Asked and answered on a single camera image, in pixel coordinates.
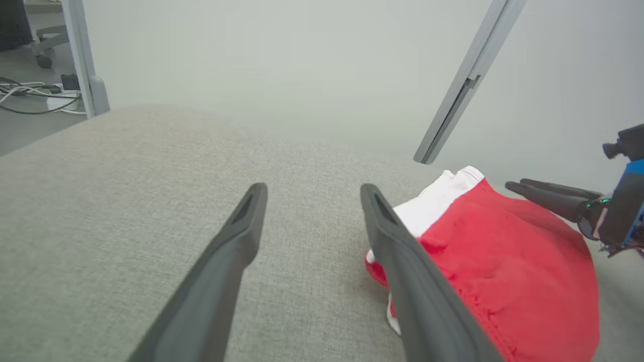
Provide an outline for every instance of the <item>cable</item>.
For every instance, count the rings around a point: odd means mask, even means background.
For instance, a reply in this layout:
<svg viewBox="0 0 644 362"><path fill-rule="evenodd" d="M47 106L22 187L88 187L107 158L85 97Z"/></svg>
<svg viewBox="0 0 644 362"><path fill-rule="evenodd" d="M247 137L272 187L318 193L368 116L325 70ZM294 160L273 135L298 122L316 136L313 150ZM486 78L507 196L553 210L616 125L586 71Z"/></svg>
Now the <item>cable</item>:
<svg viewBox="0 0 644 362"><path fill-rule="evenodd" d="M14 94L15 92L17 92L17 91L19 91L19 90L22 90L22 89L23 89L23 87L15 87L15 88L12 88L10 91L8 91L8 92L6 93L6 95L5 95L4 97L0 98L0 104L1 104L2 102L4 102L7 98L9 98L12 94Z"/></svg>
<svg viewBox="0 0 644 362"><path fill-rule="evenodd" d="M77 111L70 111L66 109L61 109L61 112L69 113L70 115L86 115L87 113L85 112L77 112Z"/></svg>
<svg viewBox="0 0 644 362"><path fill-rule="evenodd" d="M17 91L21 91L21 90L28 90L28 91L30 91L32 93L24 93L24 94L35 95L35 96L38 96L38 97L76 99L76 97L67 97L67 96L64 96L64 95L56 95L56 94L51 94L51 93L45 93L45 92L39 91L39 90L37 90L35 88L25 87L25 86L18 86L18 87L15 87L15 88L12 88L11 90L9 90L9 93L7 93L5 95L5 97L0 99L0 103L2 103L7 98L7 96L11 95L11 93L16 93Z"/></svg>
<svg viewBox="0 0 644 362"><path fill-rule="evenodd" d="M7 80L11 81L11 79L9 79L9 78L0 77L0 80L2 80L2 79L6 80L6 81L7 81ZM10 87L10 86L15 86L15 85L19 85L19 86L34 86L34 85L44 86L44 85L45 85L45 83L44 83L44 82L24 82L24 83L18 83L18 82L11 81L11 83L2 83L2 84L0 84L0 87Z"/></svg>
<svg viewBox="0 0 644 362"><path fill-rule="evenodd" d="M78 101L79 99L81 99L82 95L79 95L78 97L67 97L67 96L64 96L64 95L53 95L53 94L49 94L49 93L44 93L44 92L42 92L40 90L37 90L37 89L32 88L32 87L27 87L27 86L24 85L24 84L29 84L29 85L44 86L45 85L44 82L19 83L19 82L16 82L15 80L13 80L13 79L9 79L7 77L0 77L0 81L7 82L7 83L4 83L4 84L0 84L0 91L3 92L3 93L6 93L0 99L0 110L14 112L14 113L22 114L22 115L44 115L46 113L52 113L52 112L56 112L56 111L66 111L66 112L72 113L72 114L84 114L83 112L74 112L74 111L64 110L65 107L70 106L72 103L74 103L74 102ZM8 86L15 86L15 87L13 87L13 88L8 90L6 88ZM7 98L9 98L12 95L14 95L14 96L18 96L18 95L35 95L35 96L38 96L38 97L48 97L48 98L67 98L67 99L71 99L71 101L69 103L61 106L61 107L54 108L53 110L40 111L40 112L25 112L25 111L13 110L12 108L8 108L8 107L5 107L5 106L1 105L2 102L4 102Z"/></svg>
<svg viewBox="0 0 644 362"><path fill-rule="evenodd" d="M14 113L18 113L18 114L21 114L21 115L44 115L45 113L51 113L51 112L60 111L61 109L65 108L67 106L70 106L72 103L76 102L79 99L81 99L81 98L80 97L74 98L71 102L65 104L64 106L60 106L58 108L54 108L52 110L42 111L42 112L23 112L23 111L18 111L18 110L12 110L11 108L7 108L7 107L5 107L3 105L0 105L0 110L14 112Z"/></svg>

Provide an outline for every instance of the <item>chair wheel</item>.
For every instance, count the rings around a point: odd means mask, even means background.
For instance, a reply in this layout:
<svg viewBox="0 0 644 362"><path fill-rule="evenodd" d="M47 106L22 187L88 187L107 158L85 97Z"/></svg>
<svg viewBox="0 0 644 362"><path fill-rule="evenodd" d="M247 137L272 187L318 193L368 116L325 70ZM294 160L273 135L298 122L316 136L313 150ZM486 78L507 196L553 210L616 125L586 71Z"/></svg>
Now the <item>chair wheel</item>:
<svg viewBox="0 0 644 362"><path fill-rule="evenodd" d="M36 55L36 62L38 66L44 69L49 69L52 67L52 59L45 55Z"/></svg>

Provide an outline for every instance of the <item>white trim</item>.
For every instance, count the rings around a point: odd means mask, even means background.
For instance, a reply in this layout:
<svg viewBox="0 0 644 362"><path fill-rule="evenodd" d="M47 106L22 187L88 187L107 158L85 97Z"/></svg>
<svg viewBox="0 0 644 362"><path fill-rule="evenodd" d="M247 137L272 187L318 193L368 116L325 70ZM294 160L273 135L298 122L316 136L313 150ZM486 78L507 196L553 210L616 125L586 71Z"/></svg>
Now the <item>white trim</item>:
<svg viewBox="0 0 644 362"><path fill-rule="evenodd" d="M398 318L392 316L392 293L389 292L389 302L387 303L387 321L392 327L393 331L396 332L398 336L401 335L401 325L398 323Z"/></svg>
<svg viewBox="0 0 644 362"><path fill-rule="evenodd" d="M366 262L369 263L369 264L375 263L374 251L371 250L371 249L369 249L369 251L366 254Z"/></svg>
<svg viewBox="0 0 644 362"><path fill-rule="evenodd" d="M472 166L454 175L443 171L438 180L416 198L394 207L394 211L414 238L422 236L456 199L472 190L485 177Z"/></svg>

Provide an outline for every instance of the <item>gray fabric surface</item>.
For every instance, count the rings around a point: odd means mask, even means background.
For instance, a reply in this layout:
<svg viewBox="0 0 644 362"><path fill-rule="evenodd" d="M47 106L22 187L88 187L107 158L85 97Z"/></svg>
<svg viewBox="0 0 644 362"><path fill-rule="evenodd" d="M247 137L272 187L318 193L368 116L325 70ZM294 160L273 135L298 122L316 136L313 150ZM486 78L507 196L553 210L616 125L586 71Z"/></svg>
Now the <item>gray fabric surface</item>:
<svg viewBox="0 0 644 362"><path fill-rule="evenodd" d="M266 182L228 361L401 361L365 272L359 187L440 174L171 106L112 111L0 157L0 360L123 361L245 190Z"/></svg>

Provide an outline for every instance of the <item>gray floor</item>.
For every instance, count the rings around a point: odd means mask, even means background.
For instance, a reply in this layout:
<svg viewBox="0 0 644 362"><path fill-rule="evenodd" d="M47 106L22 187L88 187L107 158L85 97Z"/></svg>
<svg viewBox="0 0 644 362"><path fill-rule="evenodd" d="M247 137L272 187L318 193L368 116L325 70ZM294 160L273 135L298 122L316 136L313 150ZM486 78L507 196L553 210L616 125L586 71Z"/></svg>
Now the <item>gray floor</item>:
<svg viewBox="0 0 644 362"><path fill-rule="evenodd" d="M62 13L30 14L32 32L40 28L64 24ZM60 83L61 74L75 73L69 44L50 50L53 60L52 69L38 67L28 46L0 53L0 76L18 82ZM30 97L18 99L11 97L3 105L16 110L47 110L45 98ZM49 113L45 115L20 115L0 110L0 156L24 147L40 138L56 133L85 119L83 115Z"/></svg>
<svg viewBox="0 0 644 362"><path fill-rule="evenodd" d="M49 0L25 0L24 7L27 9L28 14L62 12L62 3Z"/></svg>

